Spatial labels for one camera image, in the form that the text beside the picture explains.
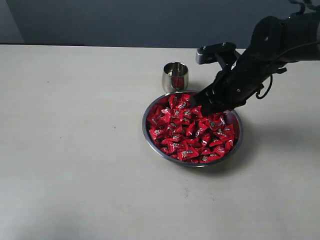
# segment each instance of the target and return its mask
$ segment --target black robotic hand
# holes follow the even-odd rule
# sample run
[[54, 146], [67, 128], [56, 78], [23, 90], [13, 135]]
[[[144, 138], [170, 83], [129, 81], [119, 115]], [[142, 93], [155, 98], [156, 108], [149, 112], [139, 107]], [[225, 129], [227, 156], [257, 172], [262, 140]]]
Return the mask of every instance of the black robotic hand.
[[[273, 74], [286, 72], [287, 63], [320, 60], [320, 7], [304, 0], [315, 10], [304, 14], [303, 3], [289, 2], [300, 4], [300, 11], [283, 20], [274, 16], [262, 19], [243, 54], [237, 53], [236, 45], [230, 42], [197, 49], [198, 64], [218, 62], [222, 70], [212, 84], [190, 99], [193, 107], [201, 105], [202, 114], [207, 116], [243, 106], [254, 94], [262, 99], [271, 88]], [[262, 83], [268, 78], [269, 87], [260, 95]]]

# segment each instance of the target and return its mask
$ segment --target stainless steel bowl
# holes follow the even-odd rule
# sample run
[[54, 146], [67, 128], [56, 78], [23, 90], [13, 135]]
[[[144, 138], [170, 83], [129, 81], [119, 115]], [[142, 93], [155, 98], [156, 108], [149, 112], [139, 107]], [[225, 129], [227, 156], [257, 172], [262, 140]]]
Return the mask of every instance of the stainless steel bowl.
[[147, 117], [149, 115], [150, 110], [152, 109], [152, 107], [157, 104], [157, 103], [164, 103], [169, 99], [169, 96], [171, 94], [181, 94], [181, 93], [188, 93], [188, 94], [194, 94], [196, 93], [196, 91], [178, 91], [178, 92], [173, 92], [173, 93], [167, 93], [165, 95], [162, 95], [160, 97], [158, 97], [156, 100], [154, 100], [146, 109], [144, 115], [143, 115], [143, 119], [142, 119], [142, 131], [143, 131], [143, 135], [145, 137], [145, 139], [147, 140], [148, 144], [150, 145], [150, 147], [156, 151], [157, 154], [159, 154], [161, 157], [174, 162], [176, 164], [185, 166], [185, 167], [191, 167], [191, 168], [200, 168], [200, 167], [207, 167], [213, 164], [217, 164], [220, 163], [226, 159], [228, 159], [232, 154], [234, 154], [240, 147], [243, 138], [244, 138], [244, 129], [243, 129], [243, 125], [242, 122], [240, 120], [239, 115], [236, 113], [235, 110], [232, 111], [226, 111], [226, 116], [225, 116], [225, 123], [226, 124], [233, 124], [233, 128], [234, 128], [234, 132], [235, 132], [235, 136], [237, 138], [237, 141], [234, 143], [233, 145], [233, 149], [226, 154], [225, 156], [223, 156], [222, 158], [216, 160], [216, 161], [212, 161], [212, 162], [208, 162], [208, 163], [190, 163], [190, 162], [185, 162], [185, 161], [179, 161], [177, 159], [174, 159], [166, 154], [164, 154], [162, 151], [160, 151], [160, 149], [158, 149], [156, 147], [156, 145], [153, 143], [150, 134], [149, 134], [149, 123], [147, 121]]

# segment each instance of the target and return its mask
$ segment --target table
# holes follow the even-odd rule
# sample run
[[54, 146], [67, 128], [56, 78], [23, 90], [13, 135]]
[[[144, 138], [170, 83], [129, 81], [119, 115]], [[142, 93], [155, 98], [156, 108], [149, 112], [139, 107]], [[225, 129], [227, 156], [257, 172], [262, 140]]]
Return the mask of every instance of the table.
[[0, 239], [320, 238], [319, 63], [275, 75], [237, 109], [233, 158], [191, 169], [141, 128], [171, 61], [193, 90], [220, 70], [194, 49], [0, 46]]

